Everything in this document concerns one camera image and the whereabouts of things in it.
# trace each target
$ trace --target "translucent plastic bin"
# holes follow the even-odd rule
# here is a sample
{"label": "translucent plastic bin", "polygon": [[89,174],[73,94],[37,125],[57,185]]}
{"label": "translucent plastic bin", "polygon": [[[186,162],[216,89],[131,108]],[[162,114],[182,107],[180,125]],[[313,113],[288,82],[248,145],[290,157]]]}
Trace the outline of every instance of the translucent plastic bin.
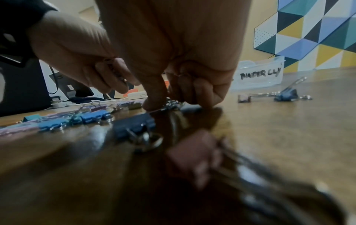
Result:
{"label": "translucent plastic bin", "polygon": [[282,82],[284,56],[258,62],[241,61],[234,73],[230,90],[243,90],[278,85]]}

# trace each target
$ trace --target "wooden table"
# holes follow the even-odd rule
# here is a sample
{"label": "wooden table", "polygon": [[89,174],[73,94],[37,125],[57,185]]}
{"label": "wooden table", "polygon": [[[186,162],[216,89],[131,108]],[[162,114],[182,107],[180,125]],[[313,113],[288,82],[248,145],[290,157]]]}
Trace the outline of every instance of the wooden table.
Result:
{"label": "wooden table", "polygon": [[226,135],[238,151],[289,178],[326,183],[354,211],[355,74],[355,68],[288,74],[281,86],[254,91],[278,91],[307,76],[297,89],[312,101],[238,104],[230,93],[212,110],[156,114],[165,139],[143,155],[116,141],[110,125],[7,143],[0,146],[0,224],[236,224],[245,212],[235,201],[210,187],[196,193],[165,174],[164,152],[198,128]]}

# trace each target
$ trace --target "handwritten label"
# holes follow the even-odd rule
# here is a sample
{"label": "handwritten label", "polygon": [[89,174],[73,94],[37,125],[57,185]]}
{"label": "handwritten label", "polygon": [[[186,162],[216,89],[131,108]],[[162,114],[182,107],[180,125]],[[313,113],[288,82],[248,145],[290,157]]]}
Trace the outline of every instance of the handwritten label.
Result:
{"label": "handwritten label", "polygon": [[261,70],[261,71],[256,71],[256,72],[253,72],[253,73],[241,73],[241,80],[245,79],[245,78],[254,78],[254,77],[260,77],[260,76],[271,76],[272,74],[275,74],[276,77],[278,77],[278,75],[280,74],[282,70],[282,67],[279,67],[277,69],[277,71],[275,69],[270,69],[268,71],[266,70]]}

